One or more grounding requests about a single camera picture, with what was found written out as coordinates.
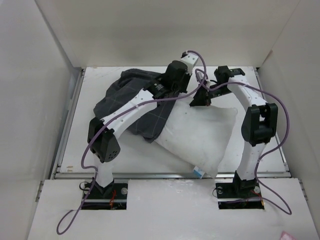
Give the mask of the white pillow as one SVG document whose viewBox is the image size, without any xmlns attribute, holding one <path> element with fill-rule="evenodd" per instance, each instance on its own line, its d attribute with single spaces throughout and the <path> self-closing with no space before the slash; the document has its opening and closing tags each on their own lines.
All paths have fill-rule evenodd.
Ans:
<svg viewBox="0 0 320 240">
<path fill-rule="evenodd" d="M 187 101 L 178 100 L 155 142 L 214 178 L 225 156 L 237 114 L 234 107 L 191 107 Z"/>
</svg>

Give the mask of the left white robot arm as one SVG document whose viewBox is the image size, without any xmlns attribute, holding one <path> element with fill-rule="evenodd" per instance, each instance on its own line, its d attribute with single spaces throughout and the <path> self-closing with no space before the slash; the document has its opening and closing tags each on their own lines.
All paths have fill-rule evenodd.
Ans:
<svg viewBox="0 0 320 240">
<path fill-rule="evenodd" d="M 138 130 L 146 138 L 154 139 L 153 131 L 159 131 L 166 123 L 179 94 L 186 93 L 197 61 L 195 56 L 184 56 L 172 61 L 164 73 L 136 68 L 125 70 L 96 104 L 85 151 L 99 159 L 89 187 L 99 197 L 104 199 L 114 192 L 112 163 L 121 151 L 120 136 L 146 116 L 149 127 Z"/>
</svg>

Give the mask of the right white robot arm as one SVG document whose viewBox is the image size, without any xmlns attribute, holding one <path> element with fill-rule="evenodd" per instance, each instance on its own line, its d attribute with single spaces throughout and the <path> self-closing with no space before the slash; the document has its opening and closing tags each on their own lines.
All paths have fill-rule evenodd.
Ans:
<svg viewBox="0 0 320 240">
<path fill-rule="evenodd" d="M 216 184 L 219 199 L 247 199 L 257 196 L 259 187 L 257 166 L 260 157 L 276 134 L 278 106 L 268 103 L 250 88 L 246 74 L 241 68 L 219 66 L 214 71 L 216 82 L 210 87 L 200 87 L 189 104 L 191 107 L 208 106 L 213 98 L 234 94 L 245 110 L 241 125 L 244 139 L 242 158 L 232 182 Z"/>
</svg>

